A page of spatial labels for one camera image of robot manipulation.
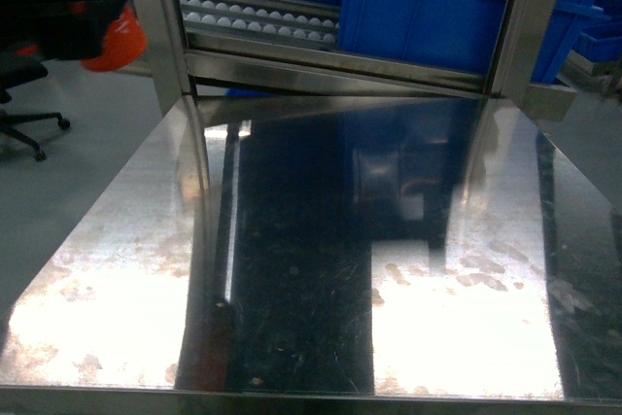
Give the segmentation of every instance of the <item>office chair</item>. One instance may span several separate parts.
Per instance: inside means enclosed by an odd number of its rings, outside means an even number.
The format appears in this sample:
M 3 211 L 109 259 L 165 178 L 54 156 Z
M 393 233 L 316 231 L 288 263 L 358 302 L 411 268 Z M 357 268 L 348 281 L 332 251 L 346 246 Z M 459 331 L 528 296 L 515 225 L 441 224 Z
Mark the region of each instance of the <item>office chair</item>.
M 11 95 L 7 92 L 8 88 L 23 85 L 47 76 L 48 69 L 37 60 L 10 52 L 0 52 L 0 104 L 6 104 L 11 101 Z M 69 120 L 62 117 L 58 112 L 8 115 L 4 110 L 0 110 L 0 133 L 4 133 L 30 146 L 35 152 L 35 160 L 41 161 L 46 158 L 46 154 L 41 150 L 39 143 L 17 131 L 14 125 L 46 119 L 56 119 L 58 126 L 63 130 L 68 129 L 70 126 Z

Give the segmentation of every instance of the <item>chair wheel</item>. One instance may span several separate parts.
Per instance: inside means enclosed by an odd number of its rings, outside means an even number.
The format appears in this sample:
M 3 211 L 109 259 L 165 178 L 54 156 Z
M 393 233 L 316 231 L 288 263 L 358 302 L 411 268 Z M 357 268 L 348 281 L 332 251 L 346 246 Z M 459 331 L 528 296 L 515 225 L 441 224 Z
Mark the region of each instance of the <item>chair wheel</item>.
M 61 120 L 58 121 L 58 126 L 61 129 L 66 130 L 67 128 L 69 128 L 71 126 L 71 123 L 67 119 L 61 119 Z

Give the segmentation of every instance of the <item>black chair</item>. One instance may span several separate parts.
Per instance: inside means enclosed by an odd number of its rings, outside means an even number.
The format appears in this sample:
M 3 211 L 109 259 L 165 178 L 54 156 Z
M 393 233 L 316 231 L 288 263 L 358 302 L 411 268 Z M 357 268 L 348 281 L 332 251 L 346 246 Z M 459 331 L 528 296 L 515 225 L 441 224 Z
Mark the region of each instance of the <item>black chair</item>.
M 48 69 L 37 60 L 10 52 L 0 52 L 0 104 L 6 104 L 11 101 L 11 95 L 7 92 L 8 88 L 23 85 L 47 76 Z M 46 119 L 56 119 L 58 126 L 63 130 L 70 126 L 69 120 L 64 119 L 58 112 L 9 115 L 4 110 L 1 110 L 0 133 L 4 133 L 30 146 L 35 151 L 35 159 L 41 161 L 46 158 L 46 154 L 41 150 L 39 143 L 17 131 L 14 125 Z

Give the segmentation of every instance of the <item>stainless steel table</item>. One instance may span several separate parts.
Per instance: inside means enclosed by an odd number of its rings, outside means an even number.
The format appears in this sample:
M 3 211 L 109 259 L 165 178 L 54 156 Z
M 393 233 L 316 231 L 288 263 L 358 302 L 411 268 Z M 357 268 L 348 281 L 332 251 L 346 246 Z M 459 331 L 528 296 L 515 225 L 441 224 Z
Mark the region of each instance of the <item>stainless steel table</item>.
M 0 329 L 0 412 L 622 413 L 621 259 L 510 101 L 184 98 Z

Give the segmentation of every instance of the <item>chair base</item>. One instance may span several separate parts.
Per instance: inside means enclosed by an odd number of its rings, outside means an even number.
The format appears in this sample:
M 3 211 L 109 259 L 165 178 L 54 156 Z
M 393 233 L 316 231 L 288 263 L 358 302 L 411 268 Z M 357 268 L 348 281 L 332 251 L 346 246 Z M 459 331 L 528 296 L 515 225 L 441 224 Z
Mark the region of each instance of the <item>chair base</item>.
M 10 138 L 14 138 L 21 143 L 28 145 L 35 152 L 35 160 L 41 161 L 45 160 L 46 154 L 41 150 L 41 146 L 35 140 L 26 136 L 18 130 L 13 128 L 13 125 L 17 125 L 19 123 L 28 123 L 30 121 L 44 121 L 47 119 L 56 119 L 58 126 L 66 130 L 71 126 L 69 120 L 62 117 L 62 115 L 58 112 L 52 112 L 47 114 L 19 114 L 19 115 L 8 115 L 5 112 L 0 112 L 0 133 L 4 133 Z

